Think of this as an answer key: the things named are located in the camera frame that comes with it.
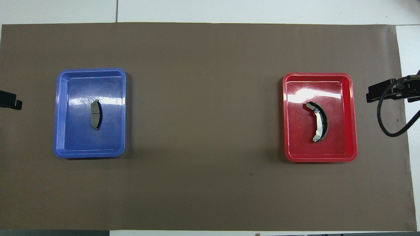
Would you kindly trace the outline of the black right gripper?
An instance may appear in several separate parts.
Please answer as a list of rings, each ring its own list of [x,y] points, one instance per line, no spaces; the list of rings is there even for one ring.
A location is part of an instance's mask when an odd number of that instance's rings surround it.
[[[366,93],[366,102],[373,103],[379,101],[387,87],[391,85],[395,79],[388,79],[368,87]],[[395,85],[397,91],[397,99],[407,99],[408,103],[413,103],[420,100],[420,75],[409,75],[398,79]],[[383,96],[383,100],[395,100],[396,93],[389,90]]]

